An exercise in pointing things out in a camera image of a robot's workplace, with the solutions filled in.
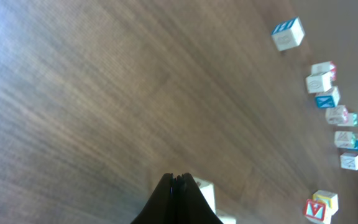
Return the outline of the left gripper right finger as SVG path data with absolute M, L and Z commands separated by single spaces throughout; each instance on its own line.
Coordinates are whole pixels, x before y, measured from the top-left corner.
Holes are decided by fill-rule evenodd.
M 172 199 L 174 224 L 222 224 L 190 173 L 175 178 Z

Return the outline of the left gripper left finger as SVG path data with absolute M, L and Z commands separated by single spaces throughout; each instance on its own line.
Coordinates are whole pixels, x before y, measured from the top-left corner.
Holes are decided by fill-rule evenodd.
M 131 224 L 173 223 L 172 184 L 173 174 L 164 174 L 144 208 Z

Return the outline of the wooden block green side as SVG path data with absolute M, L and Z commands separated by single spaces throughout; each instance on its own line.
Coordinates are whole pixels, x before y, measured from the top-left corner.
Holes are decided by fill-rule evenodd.
M 215 200 L 215 192 L 214 192 L 214 184 L 207 180 L 203 180 L 197 177 L 194 177 L 194 180 L 199 187 L 203 197 L 207 201 L 209 207 L 216 214 L 216 200 Z

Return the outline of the plain wooden block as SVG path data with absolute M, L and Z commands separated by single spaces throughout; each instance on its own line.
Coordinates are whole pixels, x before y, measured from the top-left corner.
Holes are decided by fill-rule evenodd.
M 236 224 L 237 220 L 234 216 L 222 211 L 216 210 L 216 215 L 223 224 Z
M 299 17 L 287 20 L 275 26 L 271 33 L 279 51 L 292 49 L 301 44 L 305 31 Z

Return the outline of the wooden block lower middle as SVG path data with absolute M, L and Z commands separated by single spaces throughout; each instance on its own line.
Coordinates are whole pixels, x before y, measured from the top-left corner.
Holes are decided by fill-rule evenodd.
M 331 209 L 324 203 L 308 199 L 303 215 L 312 223 L 330 224 L 332 219 Z

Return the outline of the wooden block tilted middle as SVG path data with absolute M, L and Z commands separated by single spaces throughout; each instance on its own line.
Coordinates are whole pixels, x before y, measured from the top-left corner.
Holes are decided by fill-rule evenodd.
M 331 210 L 332 215 L 334 215 L 339 210 L 339 200 L 338 194 L 334 192 L 329 192 L 326 190 L 318 190 L 313 196 L 313 200 L 324 202 Z

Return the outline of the wooden block tilted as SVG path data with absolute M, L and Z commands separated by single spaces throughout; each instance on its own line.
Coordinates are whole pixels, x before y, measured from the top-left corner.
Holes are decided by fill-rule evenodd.
M 334 215 L 339 210 L 339 200 L 338 194 L 334 192 L 329 192 L 326 190 L 318 190 L 313 196 L 313 200 L 324 202 L 331 210 L 332 215 Z
M 343 153 L 340 155 L 342 169 L 358 170 L 358 154 Z

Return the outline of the green F letter block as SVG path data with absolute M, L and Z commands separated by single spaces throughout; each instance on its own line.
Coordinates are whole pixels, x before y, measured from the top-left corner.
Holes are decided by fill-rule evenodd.
M 336 131 L 334 143 L 338 148 L 353 149 L 356 143 L 356 137 L 351 131 Z

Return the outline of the wooden block tilted right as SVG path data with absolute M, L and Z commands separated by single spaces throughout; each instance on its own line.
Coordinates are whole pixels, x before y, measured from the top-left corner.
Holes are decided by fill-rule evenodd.
M 358 154 L 343 153 L 340 155 L 342 169 L 358 170 Z

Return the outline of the red number nine block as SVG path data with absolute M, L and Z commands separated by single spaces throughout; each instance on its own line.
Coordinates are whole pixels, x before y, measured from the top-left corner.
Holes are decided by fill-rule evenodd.
M 344 124 L 348 121 L 348 110 L 344 105 L 326 109 L 325 118 L 328 124 Z

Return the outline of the blue X letter block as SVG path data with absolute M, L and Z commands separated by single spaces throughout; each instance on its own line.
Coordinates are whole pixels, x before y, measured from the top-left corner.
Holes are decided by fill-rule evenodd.
M 341 95 L 338 86 L 333 86 L 328 91 L 315 95 L 316 106 L 319 109 L 334 108 L 338 105 Z

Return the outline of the wooden block red side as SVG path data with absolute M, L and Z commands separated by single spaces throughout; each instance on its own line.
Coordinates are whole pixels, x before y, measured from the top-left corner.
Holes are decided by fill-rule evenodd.
M 332 88 L 331 72 L 315 73 L 306 77 L 308 93 L 321 93 Z

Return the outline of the green A letter block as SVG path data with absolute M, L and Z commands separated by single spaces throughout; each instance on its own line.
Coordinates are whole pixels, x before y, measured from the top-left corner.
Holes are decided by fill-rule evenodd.
M 357 113 L 348 113 L 347 121 L 343 124 L 338 124 L 338 126 L 346 127 L 357 127 L 358 126 L 358 115 Z

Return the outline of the red letter block top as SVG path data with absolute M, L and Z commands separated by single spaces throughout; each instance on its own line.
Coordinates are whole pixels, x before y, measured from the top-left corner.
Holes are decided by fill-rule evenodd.
M 326 73 L 331 72 L 331 81 L 336 81 L 336 65 L 333 61 L 313 64 L 311 66 L 311 73 Z

